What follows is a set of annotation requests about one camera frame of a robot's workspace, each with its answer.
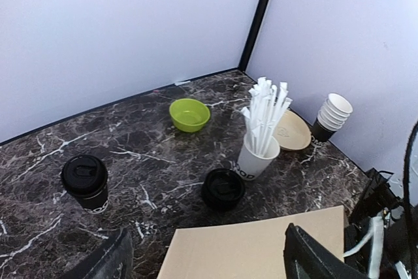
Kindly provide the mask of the stack of paper cups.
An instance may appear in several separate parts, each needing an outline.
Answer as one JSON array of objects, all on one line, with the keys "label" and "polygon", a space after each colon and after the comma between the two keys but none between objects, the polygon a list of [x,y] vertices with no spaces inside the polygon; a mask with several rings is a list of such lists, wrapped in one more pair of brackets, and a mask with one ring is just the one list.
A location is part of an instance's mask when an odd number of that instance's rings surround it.
[{"label": "stack of paper cups", "polygon": [[327,95],[311,128],[311,144],[323,146],[339,131],[353,113],[351,103],[337,93]]}]

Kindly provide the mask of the single black lid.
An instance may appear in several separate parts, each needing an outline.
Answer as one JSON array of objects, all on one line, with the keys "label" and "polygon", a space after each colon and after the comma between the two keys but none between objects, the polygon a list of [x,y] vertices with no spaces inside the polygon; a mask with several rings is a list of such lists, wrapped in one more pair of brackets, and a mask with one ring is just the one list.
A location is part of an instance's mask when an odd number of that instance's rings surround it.
[{"label": "single black lid", "polygon": [[75,197],[93,197],[106,186],[107,180],[104,163],[93,155],[74,156],[61,170],[63,187]]}]

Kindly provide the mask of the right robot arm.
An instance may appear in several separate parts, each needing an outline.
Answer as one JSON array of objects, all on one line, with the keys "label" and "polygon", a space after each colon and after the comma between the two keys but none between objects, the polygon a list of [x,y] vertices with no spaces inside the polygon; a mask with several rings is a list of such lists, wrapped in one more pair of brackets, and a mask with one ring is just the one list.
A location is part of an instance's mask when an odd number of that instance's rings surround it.
[{"label": "right robot arm", "polygon": [[392,172],[375,168],[366,172],[370,181],[348,218],[348,255],[339,278],[417,277],[417,206],[410,203],[416,141],[413,127],[404,155],[403,196],[389,187]]}]

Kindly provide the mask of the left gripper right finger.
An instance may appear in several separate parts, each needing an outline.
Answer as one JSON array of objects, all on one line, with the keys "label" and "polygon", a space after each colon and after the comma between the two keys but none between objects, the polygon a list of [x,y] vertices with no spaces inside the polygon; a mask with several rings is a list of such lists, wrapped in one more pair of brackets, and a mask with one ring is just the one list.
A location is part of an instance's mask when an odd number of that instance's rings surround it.
[{"label": "left gripper right finger", "polygon": [[340,261],[303,228],[290,223],[283,251],[287,278],[366,278],[367,275]]}]

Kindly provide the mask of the black paper coffee cup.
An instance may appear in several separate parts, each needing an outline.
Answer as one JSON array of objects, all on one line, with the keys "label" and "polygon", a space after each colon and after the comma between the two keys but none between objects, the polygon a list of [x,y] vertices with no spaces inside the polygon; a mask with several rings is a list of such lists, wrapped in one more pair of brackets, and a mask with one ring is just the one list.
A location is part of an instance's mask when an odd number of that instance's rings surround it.
[{"label": "black paper coffee cup", "polygon": [[105,186],[100,192],[97,192],[92,197],[77,197],[76,200],[86,212],[90,214],[100,214],[107,209],[109,204],[108,188]]}]

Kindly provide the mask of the stack of black lids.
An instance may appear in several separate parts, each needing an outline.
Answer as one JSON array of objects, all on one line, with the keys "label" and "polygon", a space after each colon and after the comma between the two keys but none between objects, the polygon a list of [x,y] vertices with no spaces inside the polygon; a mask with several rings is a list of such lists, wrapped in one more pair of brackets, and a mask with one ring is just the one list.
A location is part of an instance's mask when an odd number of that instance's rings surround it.
[{"label": "stack of black lids", "polygon": [[246,192],[244,181],[230,169],[210,171],[201,188],[204,203],[219,212],[230,211],[238,205]]}]

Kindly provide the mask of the brown paper bag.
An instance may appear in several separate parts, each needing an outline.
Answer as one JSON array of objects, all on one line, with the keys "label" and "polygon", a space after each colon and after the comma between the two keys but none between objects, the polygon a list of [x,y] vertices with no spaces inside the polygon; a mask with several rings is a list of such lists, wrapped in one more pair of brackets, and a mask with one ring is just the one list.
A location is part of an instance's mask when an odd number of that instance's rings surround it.
[{"label": "brown paper bag", "polygon": [[344,207],[213,227],[177,229],[158,278],[285,278],[283,251],[290,223],[343,258]]}]

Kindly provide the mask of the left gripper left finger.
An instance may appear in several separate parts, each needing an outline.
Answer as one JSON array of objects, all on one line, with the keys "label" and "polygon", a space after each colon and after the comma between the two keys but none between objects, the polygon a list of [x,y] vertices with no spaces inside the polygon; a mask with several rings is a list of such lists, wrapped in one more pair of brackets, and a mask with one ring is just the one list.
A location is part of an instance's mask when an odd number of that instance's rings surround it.
[{"label": "left gripper left finger", "polygon": [[133,239],[128,228],[113,233],[62,278],[132,278]]}]

